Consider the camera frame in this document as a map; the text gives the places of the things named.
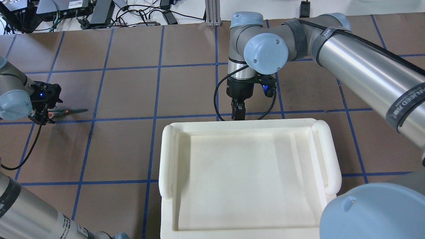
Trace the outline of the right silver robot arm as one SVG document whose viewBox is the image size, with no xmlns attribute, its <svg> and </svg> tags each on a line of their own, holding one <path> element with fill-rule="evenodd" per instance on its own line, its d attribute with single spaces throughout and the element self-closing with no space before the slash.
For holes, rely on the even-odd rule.
<svg viewBox="0 0 425 239">
<path fill-rule="evenodd" d="M 354 34 L 424 68 L 424 13 L 349 16 Z M 342 195 L 357 186 L 424 170 L 421 151 L 392 130 L 346 83 L 309 57 L 277 73 L 283 119 L 326 121 L 342 173 Z"/>
</svg>

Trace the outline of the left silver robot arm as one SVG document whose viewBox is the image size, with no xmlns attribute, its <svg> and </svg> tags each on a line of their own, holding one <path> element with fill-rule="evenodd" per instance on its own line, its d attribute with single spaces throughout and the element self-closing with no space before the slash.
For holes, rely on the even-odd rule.
<svg viewBox="0 0 425 239">
<path fill-rule="evenodd" d="M 58 84 L 33 81 L 1 57 L 1 119 L 29 118 L 39 126 L 26 157 L 15 167 L 1 165 L 8 171 L 20 169 L 31 155 L 42 126 L 54 124 L 54 109 L 62 91 Z M 126 233 L 114 236 L 91 232 L 27 190 L 16 180 L 1 173 L 1 238 L 2 239 L 128 239 Z"/>
</svg>

